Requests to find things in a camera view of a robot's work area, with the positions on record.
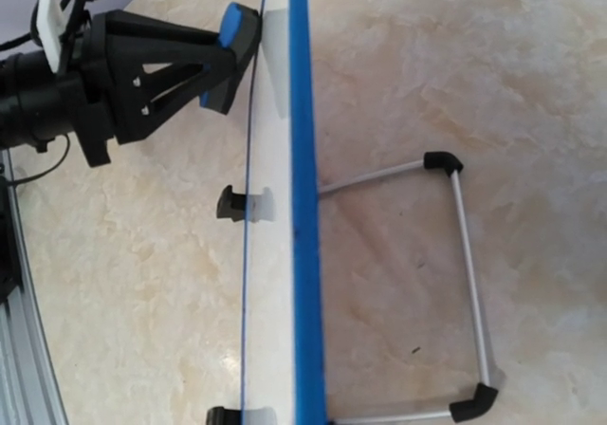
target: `robotic arm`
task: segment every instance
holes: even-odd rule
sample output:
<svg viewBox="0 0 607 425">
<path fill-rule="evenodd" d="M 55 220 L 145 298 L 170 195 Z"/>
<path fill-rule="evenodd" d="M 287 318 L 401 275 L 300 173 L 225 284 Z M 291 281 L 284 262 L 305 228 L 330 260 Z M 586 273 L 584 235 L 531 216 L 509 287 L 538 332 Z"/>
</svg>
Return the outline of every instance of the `robotic arm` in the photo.
<svg viewBox="0 0 607 425">
<path fill-rule="evenodd" d="M 219 33 L 115 10 L 90 19 L 95 0 L 39 0 L 44 51 L 0 62 L 0 149 L 38 153 L 73 132 L 91 167 L 110 162 L 106 142 L 150 136 L 192 99 L 228 114 L 261 41 L 256 10 L 232 3 Z M 148 73 L 144 65 L 165 65 Z"/>
</svg>

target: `marble pattern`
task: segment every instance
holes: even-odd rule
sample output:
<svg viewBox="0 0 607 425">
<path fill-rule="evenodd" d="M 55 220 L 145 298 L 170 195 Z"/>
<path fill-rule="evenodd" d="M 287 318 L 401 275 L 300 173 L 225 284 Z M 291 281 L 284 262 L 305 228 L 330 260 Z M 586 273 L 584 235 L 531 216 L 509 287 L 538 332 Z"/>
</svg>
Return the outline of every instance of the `marble pattern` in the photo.
<svg viewBox="0 0 607 425">
<path fill-rule="evenodd" d="M 215 29 L 229 1 L 132 9 Z M 427 150 L 467 165 L 503 386 L 476 423 L 605 423 L 607 0 L 310 3 L 322 182 Z M 113 147 L 110 167 L 90 171 L 74 152 L 20 190 L 72 423 L 194 424 L 238 404 L 242 232 L 213 213 L 223 186 L 243 183 L 247 95 L 244 85 L 228 118 L 188 106 L 147 141 Z M 56 143 L 48 157 L 18 150 L 18 172 L 43 169 Z M 472 330 L 444 177 L 330 197 L 322 258 L 332 415 L 469 395 Z"/>
</svg>

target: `white rod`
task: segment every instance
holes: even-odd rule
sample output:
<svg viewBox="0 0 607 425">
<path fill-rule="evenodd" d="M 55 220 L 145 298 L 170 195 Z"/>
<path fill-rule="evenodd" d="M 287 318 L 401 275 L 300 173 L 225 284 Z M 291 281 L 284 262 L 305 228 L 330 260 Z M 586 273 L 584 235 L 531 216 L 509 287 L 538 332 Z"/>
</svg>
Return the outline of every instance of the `white rod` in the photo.
<svg viewBox="0 0 607 425">
<path fill-rule="evenodd" d="M 451 174 L 451 184 L 455 194 L 455 205 L 457 206 L 457 217 L 459 218 L 459 228 L 462 233 L 462 245 L 464 247 L 464 259 L 466 261 L 466 274 L 468 275 L 468 286 L 470 294 L 470 303 L 472 306 L 472 320 L 474 323 L 474 337 L 476 340 L 476 357 L 478 359 L 478 369 L 481 381 L 491 385 L 489 377 L 489 363 L 487 359 L 487 342 L 485 341 L 485 330 L 483 326 L 483 313 L 481 311 L 481 302 L 479 299 L 476 275 L 474 273 L 474 264 L 472 263 L 472 251 L 468 236 L 468 224 L 466 223 L 466 212 L 464 211 L 464 199 L 462 189 L 459 183 L 459 174 L 457 171 Z"/>
<path fill-rule="evenodd" d="M 424 160 L 420 159 L 419 161 L 408 162 L 406 164 L 401 164 L 395 167 L 389 167 L 388 169 L 382 169 L 381 171 L 372 172 L 371 174 L 364 174 L 362 176 L 355 176 L 354 178 L 348 178 L 343 181 L 338 181 L 337 183 L 332 183 L 330 185 L 321 186 L 319 188 L 319 194 L 329 194 L 334 193 L 335 191 L 342 190 L 343 188 L 349 188 L 350 186 L 359 185 L 360 183 L 364 183 L 367 181 L 378 180 L 380 178 L 385 178 L 386 176 L 394 176 L 396 174 L 401 174 L 407 171 L 413 171 L 415 169 L 421 169 L 424 167 Z"/>
<path fill-rule="evenodd" d="M 412 420 L 431 420 L 433 418 L 451 418 L 451 412 L 449 410 L 445 410 L 430 413 L 405 414 L 401 416 L 336 418 L 333 420 L 333 423 L 335 425 L 372 425 L 377 423 L 407 422 Z"/>
</svg>

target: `marble table surface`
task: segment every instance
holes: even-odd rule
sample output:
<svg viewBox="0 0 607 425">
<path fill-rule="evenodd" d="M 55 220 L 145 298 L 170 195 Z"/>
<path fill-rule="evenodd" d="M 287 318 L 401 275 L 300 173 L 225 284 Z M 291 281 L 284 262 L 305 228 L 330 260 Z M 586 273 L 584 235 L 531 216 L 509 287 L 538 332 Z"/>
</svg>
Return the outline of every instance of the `marble table surface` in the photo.
<svg viewBox="0 0 607 425">
<path fill-rule="evenodd" d="M 217 29 L 229 1 L 135 0 Z M 323 183 L 451 150 L 502 394 L 476 423 L 607 420 L 607 0 L 310 0 Z M 74 424 L 204 423 L 236 407 L 248 89 L 189 105 L 89 170 L 20 189 L 29 259 Z M 39 157 L 14 153 L 19 174 Z M 330 414 L 466 397 L 475 382 L 449 183 L 403 176 L 323 201 Z M 442 421 L 427 422 L 438 425 Z"/>
</svg>

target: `white panel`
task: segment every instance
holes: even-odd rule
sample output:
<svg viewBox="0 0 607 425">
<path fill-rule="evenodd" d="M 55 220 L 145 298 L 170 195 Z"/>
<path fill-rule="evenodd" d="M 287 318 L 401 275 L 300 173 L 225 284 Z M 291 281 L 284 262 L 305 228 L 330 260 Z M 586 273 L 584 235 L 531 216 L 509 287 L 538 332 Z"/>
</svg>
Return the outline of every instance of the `white panel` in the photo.
<svg viewBox="0 0 607 425">
<path fill-rule="evenodd" d="M 288 0 L 266 0 L 254 77 L 244 355 L 248 425 L 294 421 Z"/>
</svg>

